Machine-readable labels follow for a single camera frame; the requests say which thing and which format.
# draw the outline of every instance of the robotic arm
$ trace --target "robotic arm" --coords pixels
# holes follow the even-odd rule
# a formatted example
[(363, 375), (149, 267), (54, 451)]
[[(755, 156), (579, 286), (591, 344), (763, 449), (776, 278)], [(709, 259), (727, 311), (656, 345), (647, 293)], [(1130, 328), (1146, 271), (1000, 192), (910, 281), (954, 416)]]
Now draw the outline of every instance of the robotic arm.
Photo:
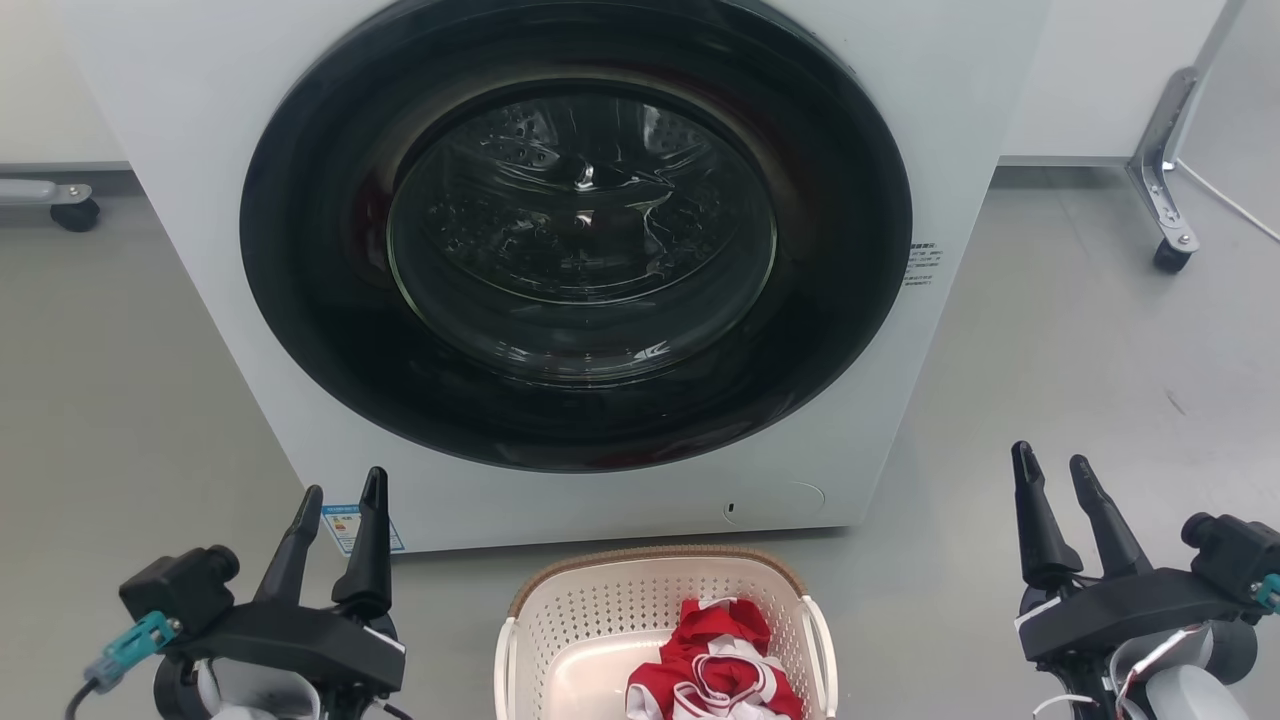
[[(353, 720), (401, 689), (404, 646), (392, 606), (387, 473), (369, 471), (360, 532), (334, 606), (302, 607), (307, 548), (320, 524), (312, 486), (280, 539), (251, 602), (236, 605), (225, 583), (239, 571), (221, 546), (161, 557), (120, 585), (138, 624), (84, 671), (67, 717), (90, 692), (104, 693), (142, 659), (161, 653), (154, 693), (165, 720)], [(403, 717), (390, 706), (388, 712)]]
[(1257, 657), (1253, 625), (1280, 606), (1280, 534), (1230, 515), (1192, 516), (1190, 571), (1152, 568), (1089, 461), (1071, 459), (1102, 578), (1085, 578), (1044, 497), (1044, 474), (1014, 445), (1023, 594), (1016, 621), (1028, 661), (1062, 682), (1076, 720), (1236, 720), (1224, 684)]

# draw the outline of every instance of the washing machine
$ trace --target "washing machine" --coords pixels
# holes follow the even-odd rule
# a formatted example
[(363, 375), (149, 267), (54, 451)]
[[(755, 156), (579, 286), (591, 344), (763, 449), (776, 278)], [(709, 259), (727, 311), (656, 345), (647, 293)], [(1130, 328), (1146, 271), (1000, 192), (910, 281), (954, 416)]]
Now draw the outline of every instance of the washing machine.
[(859, 523), (1047, 3), (60, 14), (329, 529), (380, 465), (412, 552)]

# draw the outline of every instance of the door glass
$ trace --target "door glass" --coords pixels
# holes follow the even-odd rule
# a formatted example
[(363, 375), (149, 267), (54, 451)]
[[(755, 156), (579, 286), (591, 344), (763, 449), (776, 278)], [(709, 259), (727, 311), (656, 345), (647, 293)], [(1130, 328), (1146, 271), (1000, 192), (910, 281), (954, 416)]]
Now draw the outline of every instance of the door glass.
[(484, 111), (396, 193), (397, 283), (435, 333), (504, 374), (631, 382), (705, 348), (768, 278), (758, 173), (698, 122), (582, 92)]

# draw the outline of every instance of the basket handle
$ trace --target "basket handle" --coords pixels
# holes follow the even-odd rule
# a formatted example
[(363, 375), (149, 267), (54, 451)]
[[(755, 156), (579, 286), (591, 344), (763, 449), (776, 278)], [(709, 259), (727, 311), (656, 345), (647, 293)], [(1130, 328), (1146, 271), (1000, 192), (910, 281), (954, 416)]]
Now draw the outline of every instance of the basket handle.
[(511, 665), (511, 648), (516, 644), (516, 619), (507, 618), (498, 632), (498, 651), (493, 657), (493, 710), (497, 720), (507, 720), (508, 678), (507, 669)]
[(800, 607), (804, 610), (808, 623), (810, 652), (814, 655), (819, 671), (818, 696), (822, 697), (822, 715), (824, 717), (836, 716), (836, 706), (840, 705), (840, 676), (836, 674), (836, 650), (831, 642), (831, 630), (827, 629), (827, 619), (822, 615), (822, 609), (809, 596), (800, 596)]

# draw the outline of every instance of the white plastic basket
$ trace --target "white plastic basket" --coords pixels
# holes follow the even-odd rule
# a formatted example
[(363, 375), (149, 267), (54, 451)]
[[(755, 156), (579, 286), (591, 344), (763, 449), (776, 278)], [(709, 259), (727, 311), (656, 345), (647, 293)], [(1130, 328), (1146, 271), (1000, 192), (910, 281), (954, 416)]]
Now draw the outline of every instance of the white plastic basket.
[(625, 719), (627, 678), (658, 647), (689, 598), (755, 602), (804, 717), (835, 717), (831, 633), (804, 584), (773, 556), (741, 547), (654, 547), (566, 560), (516, 596), (493, 666), (498, 720)]

